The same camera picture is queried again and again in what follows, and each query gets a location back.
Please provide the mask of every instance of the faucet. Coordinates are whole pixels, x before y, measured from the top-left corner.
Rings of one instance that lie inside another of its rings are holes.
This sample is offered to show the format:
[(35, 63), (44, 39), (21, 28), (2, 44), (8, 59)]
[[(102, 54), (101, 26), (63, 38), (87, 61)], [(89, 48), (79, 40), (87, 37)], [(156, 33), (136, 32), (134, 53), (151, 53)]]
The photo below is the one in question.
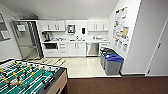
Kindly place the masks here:
[(78, 36), (76, 36), (76, 39), (78, 39)]

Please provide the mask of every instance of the kitchen appliance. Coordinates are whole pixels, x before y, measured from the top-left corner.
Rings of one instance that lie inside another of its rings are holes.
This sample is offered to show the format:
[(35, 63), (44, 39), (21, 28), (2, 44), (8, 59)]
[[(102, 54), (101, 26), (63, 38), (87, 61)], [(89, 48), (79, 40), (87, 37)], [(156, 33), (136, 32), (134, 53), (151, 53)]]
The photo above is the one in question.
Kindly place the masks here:
[(75, 33), (75, 25), (68, 25), (68, 33), (71, 34)]
[(98, 56), (99, 43), (87, 43), (86, 44), (86, 56)]
[(12, 23), (22, 59), (43, 58), (36, 22), (13, 21)]
[(45, 49), (58, 49), (57, 43), (45, 43)]
[(82, 28), (82, 34), (85, 34), (85, 28)]
[(42, 32), (44, 38), (45, 38), (45, 42), (50, 41), (50, 34), (48, 34), (47, 32)]

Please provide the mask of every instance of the beige floor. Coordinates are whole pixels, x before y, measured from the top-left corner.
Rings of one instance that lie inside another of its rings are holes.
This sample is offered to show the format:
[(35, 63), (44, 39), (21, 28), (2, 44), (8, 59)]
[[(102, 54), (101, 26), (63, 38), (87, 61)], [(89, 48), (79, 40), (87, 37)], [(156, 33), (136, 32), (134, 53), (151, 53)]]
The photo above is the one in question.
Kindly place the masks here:
[[(45, 64), (53, 65), (59, 58), (47, 58)], [(88, 77), (120, 77), (120, 75), (107, 76), (100, 64), (100, 57), (62, 58), (55, 65), (68, 69), (68, 78)]]

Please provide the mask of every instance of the microwave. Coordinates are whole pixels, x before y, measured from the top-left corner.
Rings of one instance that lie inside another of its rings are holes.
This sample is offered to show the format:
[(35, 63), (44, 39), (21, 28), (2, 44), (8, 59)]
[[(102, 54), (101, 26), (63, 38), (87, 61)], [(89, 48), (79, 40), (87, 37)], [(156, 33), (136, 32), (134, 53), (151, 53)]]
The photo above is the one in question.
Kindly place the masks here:
[(58, 49), (57, 43), (45, 43), (46, 49)]

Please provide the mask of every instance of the white door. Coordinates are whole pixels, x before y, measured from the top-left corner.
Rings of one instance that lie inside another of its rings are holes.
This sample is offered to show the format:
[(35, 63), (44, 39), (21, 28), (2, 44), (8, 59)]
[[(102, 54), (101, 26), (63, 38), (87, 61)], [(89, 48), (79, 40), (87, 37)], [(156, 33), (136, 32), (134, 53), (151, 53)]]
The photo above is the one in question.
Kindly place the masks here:
[(86, 43), (78, 43), (78, 56), (85, 57), (86, 56)]
[(77, 45), (76, 43), (68, 44), (68, 56), (77, 57)]
[(168, 24), (161, 35), (146, 76), (168, 76)]

